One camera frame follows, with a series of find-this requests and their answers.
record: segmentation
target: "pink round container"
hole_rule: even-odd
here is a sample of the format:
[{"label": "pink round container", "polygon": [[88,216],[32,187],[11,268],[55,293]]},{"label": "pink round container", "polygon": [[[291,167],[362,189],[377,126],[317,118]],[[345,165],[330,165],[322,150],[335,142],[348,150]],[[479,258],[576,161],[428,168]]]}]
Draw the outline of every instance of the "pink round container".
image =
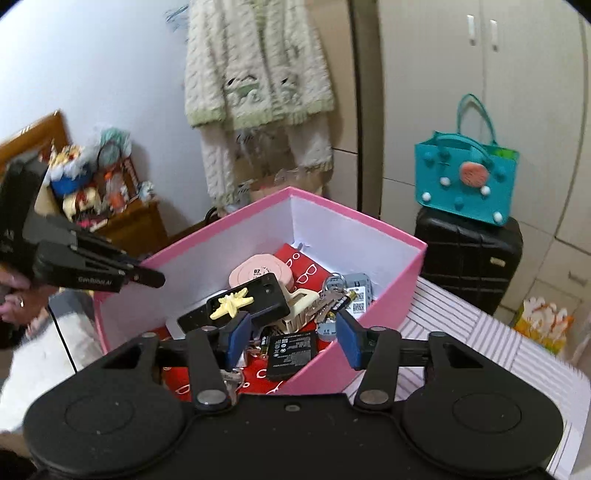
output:
[{"label": "pink round container", "polygon": [[253,255],[244,263],[238,265],[228,279],[230,288],[242,285],[253,278],[273,272],[277,280],[290,290],[294,284],[294,277],[290,268],[271,254]]}]

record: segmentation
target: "white cabinet door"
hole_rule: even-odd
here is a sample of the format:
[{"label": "white cabinet door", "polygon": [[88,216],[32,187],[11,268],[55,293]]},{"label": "white cabinet door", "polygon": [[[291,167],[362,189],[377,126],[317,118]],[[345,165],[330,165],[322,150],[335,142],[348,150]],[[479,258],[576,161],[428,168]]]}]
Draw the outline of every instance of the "white cabinet door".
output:
[{"label": "white cabinet door", "polygon": [[[483,94],[480,2],[380,0],[384,70],[384,177],[414,185],[414,144],[434,130],[456,131],[456,107]],[[468,15],[474,17],[470,39]],[[480,119],[466,112],[466,135],[479,137]]]},{"label": "white cabinet door", "polygon": [[[585,34],[589,42],[591,26],[587,22],[585,24]],[[575,173],[573,191],[557,236],[560,240],[591,253],[591,115],[589,113],[587,113],[579,168]]]},{"label": "white cabinet door", "polygon": [[564,0],[484,0],[483,8],[486,105],[499,143],[521,153],[511,215],[554,234],[583,115],[579,16]]},{"label": "white cabinet door", "polygon": [[384,179],[380,220],[414,235],[417,213],[421,206],[414,199],[414,187]]}]

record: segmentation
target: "bag handle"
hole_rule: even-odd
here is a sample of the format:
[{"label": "bag handle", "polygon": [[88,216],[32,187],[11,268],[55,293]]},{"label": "bag handle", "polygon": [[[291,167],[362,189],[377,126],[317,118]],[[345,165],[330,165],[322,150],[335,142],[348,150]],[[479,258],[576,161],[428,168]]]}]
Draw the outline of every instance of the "bag handle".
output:
[{"label": "bag handle", "polygon": [[[439,140],[455,140],[458,142],[465,143],[466,145],[470,145],[471,147],[474,147],[482,154],[482,156],[484,157],[484,161],[482,163],[485,165],[485,167],[488,168],[488,170],[490,170],[492,168],[492,166],[495,164],[495,162],[493,161],[493,159],[491,158],[489,153],[484,149],[484,147],[482,145],[480,145],[476,140],[473,140],[470,137],[467,137],[466,135],[436,133],[434,136],[434,140],[435,140],[436,144]],[[443,147],[441,145],[437,145],[437,146],[439,147],[440,150],[443,149]]]},{"label": "bag handle", "polygon": [[485,120],[486,124],[488,125],[488,130],[490,130],[490,132],[491,132],[492,145],[497,145],[495,127],[493,127],[493,125],[492,125],[491,117],[489,116],[488,112],[486,111],[486,108],[484,108],[484,105],[482,104],[482,102],[473,93],[465,94],[462,97],[462,99],[460,100],[460,103],[457,104],[457,114],[456,114],[457,133],[459,133],[460,135],[462,134],[462,116],[464,113],[464,104],[466,103],[466,99],[473,100],[474,103],[478,106],[479,113],[482,116],[482,118]]}]

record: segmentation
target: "battery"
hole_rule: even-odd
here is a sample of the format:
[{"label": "battery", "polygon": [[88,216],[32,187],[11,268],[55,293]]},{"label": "battery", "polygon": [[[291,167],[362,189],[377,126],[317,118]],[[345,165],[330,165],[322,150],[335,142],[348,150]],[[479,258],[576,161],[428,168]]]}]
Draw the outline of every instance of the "battery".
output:
[{"label": "battery", "polygon": [[284,381],[298,373],[318,353],[315,331],[271,337],[267,379]]}]

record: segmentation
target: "black cable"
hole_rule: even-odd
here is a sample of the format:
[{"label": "black cable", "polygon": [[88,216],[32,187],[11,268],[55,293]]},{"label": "black cable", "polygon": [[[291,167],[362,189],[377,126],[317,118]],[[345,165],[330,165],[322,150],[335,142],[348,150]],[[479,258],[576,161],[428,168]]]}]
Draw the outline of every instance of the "black cable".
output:
[{"label": "black cable", "polygon": [[66,341],[64,340],[64,336],[61,334],[60,326],[57,324],[56,316],[54,315],[53,310],[51,309],[51,307],[49,305],[47,305],[46,309],[49,312],[49,315],[51,315],[51,318],[53,319],[53,323],[56,326],[57,334],[60,336],[61,343],[64,346],[64,348],[66,349],[66,353],[68,354],[68,358],[70,359],[70,363],[72,364],[72,368],[74,369],[74,373],[76,374],[76,373],[78,373],[78,370],[76,369],[76,366],[74,364],[74,359],[70,355],[70,351],[68,350],[68,346],[66,345]]}]

